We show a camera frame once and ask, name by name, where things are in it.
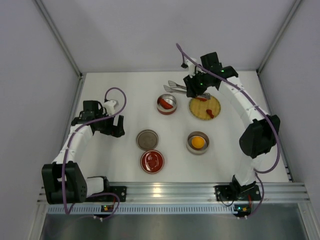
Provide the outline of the steel tongs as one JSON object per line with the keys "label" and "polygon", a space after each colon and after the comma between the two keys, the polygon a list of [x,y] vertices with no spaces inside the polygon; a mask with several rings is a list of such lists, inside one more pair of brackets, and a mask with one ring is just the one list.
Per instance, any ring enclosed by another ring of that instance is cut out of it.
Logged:
{"label": "steel tongs", "polygon": [[209,100],[211,98],[211,95],[207,92],[204,92],[203,94],[197,94],[193,93],[192,91],[187,90],[186,86],[177,84],[176,82],[169,80],[168,85],[164,85],[163,88],[168,93],[178,93],[186,95],[188,98],[201,98],[205,100]]}

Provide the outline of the red round lid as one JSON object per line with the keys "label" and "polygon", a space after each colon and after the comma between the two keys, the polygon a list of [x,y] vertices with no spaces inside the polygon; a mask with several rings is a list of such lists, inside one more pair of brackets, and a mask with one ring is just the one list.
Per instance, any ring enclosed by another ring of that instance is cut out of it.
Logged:
{"label": "red round lid", "polygon": [[140,158],[141,168],[148,174],[156,174],[165,164],[163,155],[155,149],[145,151]]}

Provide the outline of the orange round fruit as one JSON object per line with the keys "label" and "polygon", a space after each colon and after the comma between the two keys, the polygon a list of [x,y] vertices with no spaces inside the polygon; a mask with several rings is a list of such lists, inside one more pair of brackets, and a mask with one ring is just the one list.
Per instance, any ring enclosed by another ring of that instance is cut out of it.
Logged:
{"label": "orange round fruit", "polygon": [[194,136],[191,140],[191,144],[195,149],[202,149],[205,143],[205,139],[201,136]]}

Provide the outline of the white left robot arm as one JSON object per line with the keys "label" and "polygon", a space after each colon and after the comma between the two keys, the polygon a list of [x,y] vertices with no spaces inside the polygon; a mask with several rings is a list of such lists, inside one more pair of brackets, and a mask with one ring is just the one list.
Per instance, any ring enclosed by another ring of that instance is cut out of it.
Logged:
{"label": "white left robot arm", "polygon": [[41,169],[46,200],[49,204],[73,204],[93,200],[111,187],[105,176],[87,177],[79,163],[95,132],[120,138],[124,136],[124,117],[114,124],[118,101],[83,101],[83,109],[71,122],[70,132],[57,157]]}

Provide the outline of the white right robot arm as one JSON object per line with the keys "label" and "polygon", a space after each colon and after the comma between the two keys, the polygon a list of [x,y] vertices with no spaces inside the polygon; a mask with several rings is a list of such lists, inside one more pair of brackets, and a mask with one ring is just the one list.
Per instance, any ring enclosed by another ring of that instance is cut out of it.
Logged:
{"label": "white right robot arm", "polygon": [[239,147],[243,156],[230,187],[238,196],[248,193],[255,188],[257,174],[273,171],[280,160],[277,153],[270,169],[259,170],[257,157],[279,146],[280,118],[260,108],[245,90],[236,70],[231,66],[223,67],[216,52],[202,56],[201,63],[183,53],[181,66],[188,70],[183,79],[187,97],[208,100],[207,89],[214,87],[228,99],[242,120],[245,131],[239,138]]}

